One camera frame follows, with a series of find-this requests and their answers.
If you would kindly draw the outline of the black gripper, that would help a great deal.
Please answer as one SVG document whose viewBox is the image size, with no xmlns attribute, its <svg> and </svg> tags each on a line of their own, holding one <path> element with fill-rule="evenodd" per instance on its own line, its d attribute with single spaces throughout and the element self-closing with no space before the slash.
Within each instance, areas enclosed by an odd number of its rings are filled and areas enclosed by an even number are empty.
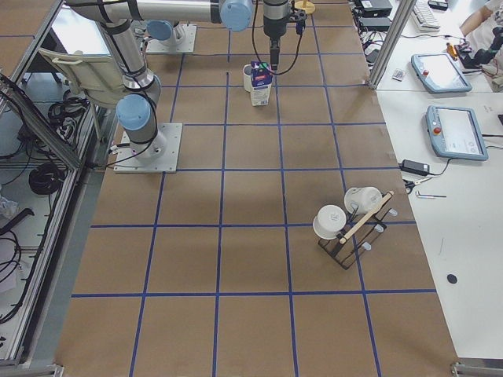
<svg viewBox="0 0 503 377">
<path fill-rule="evenodd" d="M 265 0 L 263 2 L 264 33 L 270 38 L 270 67 L 278 69 L 281 36 L 286 33 L 289 20 L 289 2 L 287 0 Z"/>
</svg>

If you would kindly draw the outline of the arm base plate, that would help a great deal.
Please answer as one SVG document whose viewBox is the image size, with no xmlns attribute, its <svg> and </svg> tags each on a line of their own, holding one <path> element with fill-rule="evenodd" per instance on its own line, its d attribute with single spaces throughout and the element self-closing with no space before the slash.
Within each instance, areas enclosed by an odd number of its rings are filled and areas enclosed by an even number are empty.
<svg viewBox="0 0 503 377">
<path fill-rule="evenodd" d="M 193 53 L 196 40 L 196 24 L 179 24 L 167 40 L 150 39 L 147 54 Z"/>
<path fill-rule="evenodd" d="M 113 170 L 118 174 L 175 173 L 182 128 L 182 123 L 159 123 L 157 136 L 145 152 L 141 152 L 145 145 L 130 143 L 127 133 L 123 131 L 121 142 L 129 146 L 119 149 L 119 162 L 112 166 Z"/>
</svg>

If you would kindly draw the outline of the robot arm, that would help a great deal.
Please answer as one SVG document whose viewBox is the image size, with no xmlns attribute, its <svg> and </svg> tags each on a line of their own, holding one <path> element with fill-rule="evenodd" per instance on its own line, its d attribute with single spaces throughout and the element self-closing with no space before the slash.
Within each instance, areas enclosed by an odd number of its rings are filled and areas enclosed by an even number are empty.
<svg viewBox="0 0 503 377">
<path fill-rule="evenodd" d="M 150 20 L 147 22 L 146 31 L 151 38 L 165 46 L 177 46 L 185 40 L 185 29 L 178 21 Z"/>
<path fill-rule="evenodd" d="M 240 32 L 255 23 L 255 1 L 67 1 L 66 6 L 98 26 L 119 70 L 127 94 L 119 100 L 117 116 L 130 140 L 133 157 L 142 162 L 160 156 L 166 146 L 156 118 L 160 80 L 148 68 L 130 28 L 132 21 L 180 20 L 222 24 Z"/>
</svg>

